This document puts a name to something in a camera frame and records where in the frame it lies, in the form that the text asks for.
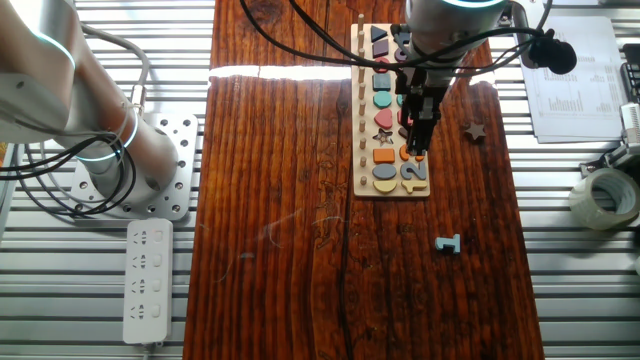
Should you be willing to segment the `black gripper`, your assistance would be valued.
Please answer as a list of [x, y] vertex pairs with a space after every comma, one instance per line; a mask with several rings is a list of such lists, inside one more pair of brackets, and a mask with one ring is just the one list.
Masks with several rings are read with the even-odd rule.
[[396, 75], [395, 93], [401, 100], [400, 122], [412, 123], [407, 150], [414, 156], [424, 155], [430, 147], [434, 121], [440, 117], [443, 86], [435, 73], [420, 67], [404, 67]]

